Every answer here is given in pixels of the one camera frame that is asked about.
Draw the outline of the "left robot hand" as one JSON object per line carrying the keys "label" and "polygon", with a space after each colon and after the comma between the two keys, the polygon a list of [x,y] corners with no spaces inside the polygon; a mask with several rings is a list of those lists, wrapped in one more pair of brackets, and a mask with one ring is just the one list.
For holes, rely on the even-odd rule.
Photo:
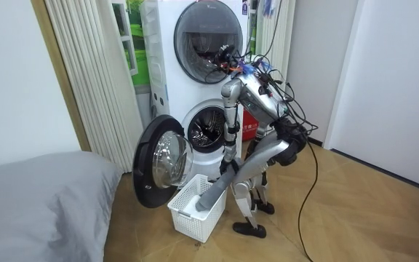
{"label": "left robot hand", "polygon": [[220,175],[224,175],[227,172],[233,172],[235,175],[237,175],[242,167],[242,164],[243,161],[239,157],[235,157],[231,161],[222,159],[219,167]]}

